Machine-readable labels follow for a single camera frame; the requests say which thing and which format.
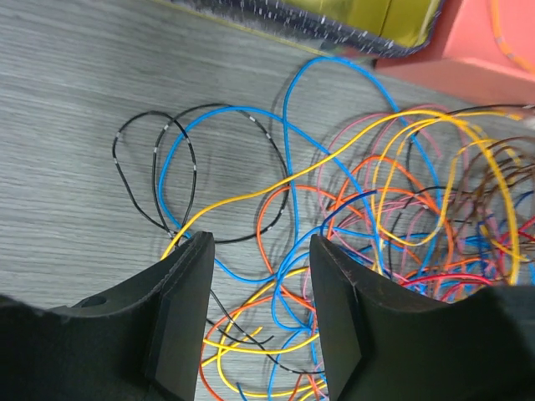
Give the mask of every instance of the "electrical wire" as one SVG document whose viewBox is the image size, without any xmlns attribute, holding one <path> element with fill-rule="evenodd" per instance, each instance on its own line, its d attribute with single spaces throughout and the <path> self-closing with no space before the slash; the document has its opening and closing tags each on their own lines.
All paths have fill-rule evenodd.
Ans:
<svg viewBox="0 0 535 401">
<path fill-rule="evenodd" d="M 363 72 L 356 69 L 377 86 L 385 96 L 387 103 L 394 110 L 394 113 L 371 114 L 362 119 L 355 120 L 346 129 L 340 131 L 340 134 L 337 135 L 331 145 L 325 148 L 288 120 L 288 104 L 293 88 L 297 85 L 303 73 L 309 67 L 320 61 L 334 61 L 335 63 L 355 69 L 351 62 L 347 60 L 340 61 L 337 58 L 317 58 L 306 63 L 288 87 L 288 91 L 284 97 L 282 117 L 269 111 L 249 106 L 231 106 L 219 103 L 197 106 L 183 113 L 179 113 L 175 117 L 170 117 L 169 115 L 161 116 L 166 117 L 168 122 L 160 131 L 156 140 L 151 182 L 155 207 L 159 212 L 160 222 L 151 219 L 148 214 L 144 213 L 140 208 L 138 209 L 139 205 L 135 202 L 130 187 L 122 174 L 122 170 L 118 166 L 121 179 L 136 209 L 145 219 L 153 222 L 153 224 L 156 223 L 158 227 L 166 230 L 168 234 L 174 235 L 171 244 L 162 255 L 162 259 L 173 250 L 182 236 L 189 236 L 188 230 L 190 227 L 208 211 L 232 202 L 267 195 L 259 209 L 256 219 L 256 230 L 253 234 L 233 240 L 219 240 L 217 242 L 245 241 L 256 237 L 258 249 L 267 268 L 267 275 L 261 279 L 246 279 L 237 276 L 220 261 L 216 260 L 216 264 L 221 266 L 231 277 L 240 282 L 262 284 L 262 287 L 253 296 L 249 297 L 241 307 L 231 312 L 228 312 L 216 295 L 212 293 L 216 303 L 222 310 L 223 317 L 218 322 L 209 322 L 212 327 L 208 330 L 202 348 L 204 350 L 206 345 L 209 345 L 217 350 L 215 355 L 205 359 L 201 363 L 200 375 L 202 382 L 215 399 L 222 398 L 208 384 L 203 372 L 203 369 L 213 362 L 217 363 L 217 372 L 222 382 L 242 399 L 246 399 L 246 397 L 267 398 L 270 400 L 277 397 L 295 399 L 298 394 L 301 394 L 299 399 L 306 399 L 311 396 L 316 399 L 324 397 L 321 389 L 327 386 L 326 377 L 324 376 L 324 371 L 318 370 L 318 367 L 321 365 L 318 360 L 316 345 L 314 345 L 315 339 L 318 338 L 317 319 L 313 297 L 309 297 L 307 294 L 309 269 L 307 266 L 297 267 L 307 264 L 308 252 L 301 253 L 301 247 L 307 244 L 309 237 L 314 233 L 325 235 L 330 240 L 338 240 L 341 243 L 339 244 L 340 249 L 349 257 L 377 271 L 379 274 L 390 277 L 392 281 L 397 282 L 401 286 L 408 287 L 415 292 L 427 295 L 428 297 L 441 299 L 445 302 L 454 302 L 462 299 L 484 286 L 496 285 L 498 283 L 516 284 L 520 263 L 527 263 L 529 269 L 533 271 L 532 280 L 535 282 L 535 268 L 533 267 L 535 265 L 532 263 L 532 259 L 527 258 L 529 252 L 535 252 L 535 233 L 532 232 L 532 226 L 535 225 L 535 218 L 523 217 L 517 211 L 521 203 L 530 196 L 528 195 L 530 191 L 522 189 L 519 197 L 515 195 L 518 194 L 517 189 L 523 188 L 522 185 L 531 183 L 535 187 L 535 158 L 531 157 L 522 146 L 515 146 L 512 143 L 513 140 L 521 140 L 522 138 L 512 138 L 506 141 L 492 140 L 487 137 L 486 133 L 479 126 L 464 119 L 483 115 L 505 116 L 514 119 L 514 116 L 502 111 L 496 111 L 495 109 L 517 107 L 534 109 L 535 106 L 529 104 L 495 104 L 446 112 L 447 110 L 444 110 L 440 105 L 427 105 L 427 107 L 419 106 L 415 109 L 400 112 L 394 100 L 386 92 L 386 89 L 378 81 L 376 83 L 373 76 L 370 78 L 367 71 L 364 70 Z M 183 132 L 181 131 L 171 146 L 171 150 L 166 156 L 160 176 L 158 177 L 156 166 L 161 139 L 170 126 L 176 123 L 178 119 L 182 119 L 192 111 L 204 108 L 215 109 L 192 120 L 183 129 Z M 283 179 L 262 190 L 250 190 L 246 194 L 220 200 L 198 211 L 191 219 L 188 219 L 189 210 L 191 209 L 191 207 L 188 207 L 184 220 L 178 221 L 170 213 L 163 196 L 165 193 L 166 174 L 176 148 L 182 138 L 188 142 L 187 134 L 201 122 L 213 116 L 228 112 L 243 114 L 254 122 L 264 133 L 264 136 L 272 144 L 272 147 L 277 153 L 278 160 L 282 164 Z M 253 114 L 267 116 L 269 119 L 283 125 L 286 162 L 275 146 L 271 135 L 258 123 L 257 118 Z M 350 128 L 358 124 L 363 124 L 366 120 L 372 120 L 372 122 L 368 123 L 367 126 L 336 151 L 331 151 L 334 142 L 341 135 L 348 132 Z M 402 124 L 402 129 L 397 130 L 397 132 L 394 132 L 390 136 L 387 145 L 383 146 L 381 151 L 376 151 L 381 145 L 382 138 L 390 134 L 390 130 L 394 128 L 396 122 Z M 435 124 L 444 123 L 457 127 L 462 144 L 459 151 L 450 160 L 450 174 L 447 177 L 446 183 L 440 182 L 435 166 L 431 162 L 433 158 L 425 152 L 416 138 L 420 133 L 425 135 L 431 147 L 435 149 L 436 157 L 441 157 L 440 146 L 432 138 L 431 132 L 428 133 L 425 130 Z M 366 135 L 370 135 L 376 128 L 379 128 L 380 132 L 371 150 L 366 152 L 366 156 L 356 167 L 351 170 L 338 160 L 337 156 L 341 155 L 353 144 L 360 144 L 361 139 Z M 290 130 L 306 139 L 310 144 L 324 153 L 325 157 L 311 164 L 308 168 L 294 172 L 289 143 Z M 117 135 L 113 145 L 115 159 L 115 146 L 118 137 Z M 422 185 L 410 173 L 411 150 L 413 145 L 419 150 L 425 162 L 426 170 L 433 180 L 433 185 L 431 186 Z M 468 150 L 474 148 L 477 149 L 477 153 L 475 157 L 472 157 Z M 403 155 L 405 149 L 406 167 L 403 167 L 398 159 Z M 395 152 L 395 156 L 388 156 L 388 153 L 391 151 Z M 461 175 L 456 171 L 456 164 L 459 159 L 463 161 Z M 320 187 L 319 177 L 321 175 L 321 168 L 330 160 L 346 176 L 338 194 L 330 193 Z M 481 162 L 485 163 L 482 178 L 477 179 L 478 183 L 475 187 L 468 187 L 467 177 L 474 174 L 475 166 L 481 166 Z M 380 174 L 380 170 L 383 170 L 385 165 L 388 169 L 387 174 Z M 295 182 L 295 179 L 298 177 L 306 175 L 317 168 L 318 184 L 316 186 L 298 185 Z M 364 184 L 362 185 L 359 174 L 363 169 Z M 371 170 L 373 174 L 371 175 L 371 182 L 369 182 L 369 173 Z M 401 173 L 405 176 L 409 182 L 409 190 L 393 185 L 395 173 Z M 352 188 L 354 187 L 353 190 L 348 191 L 349 184 L 352 185 Z M 307 231 L 304 235 L 300 234 L 300 222 L 302 219 L 298 212 L 299 190 L 316 193 L 320 210 L 319 215 L 323 214 L 322 223 Z M 291 249 L 283 255 L 282 261 L 270 261 L 264 250 L 262 234 L 272 229 L 280 219 L 284 207 L 287 204 L 290 191 L 292 191 L 293 198 L 293 243 L 291 244 Z M 193 203 L 192 199 L 194 195 L 195 186 L 192 189 L 189 206 Z M 266 210 L 275 198 L 280 195 L 283 196 L 283 199 L 279 206 L 279 212 L 271 223 L 262 228 L 262 219 Z M 505 206 L 505 218 L 503 215 L 498 215 L 496 207 L 493 204 L 498 196 L 500 196 L 500 201 Z M 324 204 L 324 198 L 327 198 L 329 203 Z M 353 202 L 358 199 L 362 199 L 362 206 L 353 205 Z M 411 213 L 415 209 L 414 215 L 411 215 L 410 224 L 404 227 L 402 232 L 399 232 L 400 218 L 402 215 L 409 214 L 407 211 L 409 206 Z M 535 210 L 535 197 L 532 198 L 532 213 L 533 210 Z M 177 231 L 169 229 L 166 225 L 164 214 L 176 225 Z M 425 215 L 429 215 L 435 220 L 432 229 L 415 232 L 416 222 L 420 221 L 420 218 Z M 447 240 L 446 246 L 443 247 L 442 242 L 445 239 Z M 424 250 L 425 255 L 416 252 L 419 249 Z M 383 253 L 385 251 L 388 253 L 388 267 L 385 266 L 383 261 Z M 399 270 L 394 268 L 394 252 L 401 257 Z M 405 265 L 407 264 L 405 261 L 407 260 L 407 263 L 411 267 L 408 272 L 405 272 Z M 286 280 L 289 277 L 304 272 L 307 275 L 305 275 L 303 280 L 302 296 L 300 296 L 288 289 Z M 271 295 L 260 298 L 267 291 L 271 291 Z M 273 336 L 263 342 L 255 339 L 255 336 L 262 330 L 262 326 L 259 326 L 249 334 L 237 324 L 237 319 L 243 312 L 267 302 L 271 304 L 273 322 L 284 332 L 288 333 L 285 337 L 285 343 L 280 349 L 266 349 L 263 346 L 266 342 L 271 341 Z M 282 304 L 283 308 L 276 307 L 279 304 Z M 305 312 L 306 317 L 301 317 L 298 314 L 298 310 Z M 283 317 L 281 316 L 283 313 L 295 322 L 293 326 L 283 321 Z M 224 329 L 220 328 L 224 323 L 226 327 Z M 233 327 L 236 327 L 243 334 L 243 339 L 235 338 L 229 334 Z M 211 339 L 211 336 L 216 330 L 221 334 L 218 342 Z M 304 337 L 304 339 L 300 343 L 292 345 L 299 337 Z M 305 348 L 309 351 L 310 358 L 312 359 L 311 362 L 316 367 L 315 369 L 309 371 L 291 369 L 280 363 L 279 359 L 281 355 L 288 355 Z M 243 383 L 231 382 L 225 376 L 222 368 L 222 357 L 229 352 L 258 355 L 261 358 L 269 358 L 273 362 L 267 391 L 265 393 L 247 391 L 243 387 Z M 289 373 L 298 375 L 295 385 L 289 390 L 275 391 L 273 389 L 279 367 Z M 313 380 L 312 375 L 318 375 L 319 378 Z M 301 384 L 303 377 L 306 377 L 310 381 L 308 385 Z"/>
</svg>

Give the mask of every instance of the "yellow box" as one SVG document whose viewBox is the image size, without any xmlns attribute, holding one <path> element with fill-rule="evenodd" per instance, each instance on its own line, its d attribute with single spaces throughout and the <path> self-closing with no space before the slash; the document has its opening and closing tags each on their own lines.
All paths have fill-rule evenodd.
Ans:
<svg viewBox="0 0 535 401">
<path fill-rule="evenodd" d="M 391 0 L 380 36 L 407 47 L 422 44 L 439 5 L 440 0 Z"/>
</svg>

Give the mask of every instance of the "black plastic piece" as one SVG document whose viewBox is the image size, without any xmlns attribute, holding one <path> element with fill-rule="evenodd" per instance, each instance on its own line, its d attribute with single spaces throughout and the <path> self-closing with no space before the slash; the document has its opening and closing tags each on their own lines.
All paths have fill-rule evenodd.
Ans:
<svg viewBox="0 0 535 401">
<path fill-rule="evenodd" d="M 533 287 L 488 287 L 450 305 L 319 236 L 310 266 L 332 401 L 535 399 Z"/>
<path fill-rule="evenodd" d="M 213 262 L 198 233 L 74 307 L 0 296 L 0 399 L 193 400 Z"/>
</svg>

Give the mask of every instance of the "red surface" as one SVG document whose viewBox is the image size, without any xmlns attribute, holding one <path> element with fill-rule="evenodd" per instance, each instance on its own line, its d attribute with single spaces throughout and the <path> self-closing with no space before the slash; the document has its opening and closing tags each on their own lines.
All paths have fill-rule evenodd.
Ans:
<svg viewBox="0 0 535 401">
<path fill-rule="evenodd" d="M 501 0 L 500 20 L 514 53 L 535 65 L 535 0 Z M 446 1 L 430 46 L 377 70 L 474 103 L 535 103 L 535 75 L 496 44 L 489 0 Z"/>
</svg>

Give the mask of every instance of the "gray floor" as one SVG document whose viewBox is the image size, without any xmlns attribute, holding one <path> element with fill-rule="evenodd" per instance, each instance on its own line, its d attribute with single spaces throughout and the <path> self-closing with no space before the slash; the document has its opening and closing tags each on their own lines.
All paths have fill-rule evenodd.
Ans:
<svg viewBox="0 0 535 401">
<path fill-rule="evenodd" d="M 110 157 L 115 131 L 131 115 L 147 109 L 173 112 L 212 101 L 271 109 L 287 78 L 310 57 L 146 0 L 4 0 L 0 5 L 0 291 L 42 307 L 69 305 L 158 260 L 168 239 L 148 225 L 128 200 Z M 431 91 L 382 80 L 402 107 L 430 102 L 461 105 Z M 324 141 L 345 119 L 386 108 L 358 74 L 319 65 L 296 89 L 290 117 Z M 280 102 L 275 110 L 280 111 Z M 150 157 L 161 124 L 159 119 L 140 122 L 128 131 L 119 149 L 134 192 L 149 208 Z M 509 132 L 495 130 L 498 135 Z M 165 147 L 171 145 L 172 136 Z M 273 136 L 281 145 L 279 126 L 273 127 Z M 444 136 L 439 140 L 446 143 Z M 191 137 L 199 160 L 196 211 L 280 177 L 265 139 L 239 115 L 212 119 Z M 295 137 L 292 144 L 295 168 L 308 165 L 313 148 Z M 354 160 L 364 148 L 357 147 L 346 160 Z M 180 149 L 166 192 L 177 215 L 184 211 L 190 179 L 189 154 Z M 248 233 L 257 204 L 255 200 L 223 207 L 194 227 L 217 237 Z M 304 197 L 303 204 L 303 221 L 312 223 L 317 216 L 312 212 L 313 198 Z M 274 261 L 287 245 L 289 227 L 289 221 L 282 221 L 266 238 Z M 248 277 L 265 274 L 254 241 L 220 246 L 217 255 L 235 272 Z M 218 269 L 214 289 L 229 307 L 253 291 Z M 259 310 L 246 327 L 261 324 L 267 313 Z M 213 305 L 210 314 L 220 316 Z M 303 356 L 294 366 L 306 367 L 306 361 Z M 251 390 L 265 389 L 268 367 L 261 358 L 226 357 L 229 378 Z M 214 367 L 207 374 L 224 399 L 237 399 Z M 276 387 L 286 388 L 294 379 L 280 373 Z M 209 399 L 201 385 L 197 398 Z"/>
</svg>

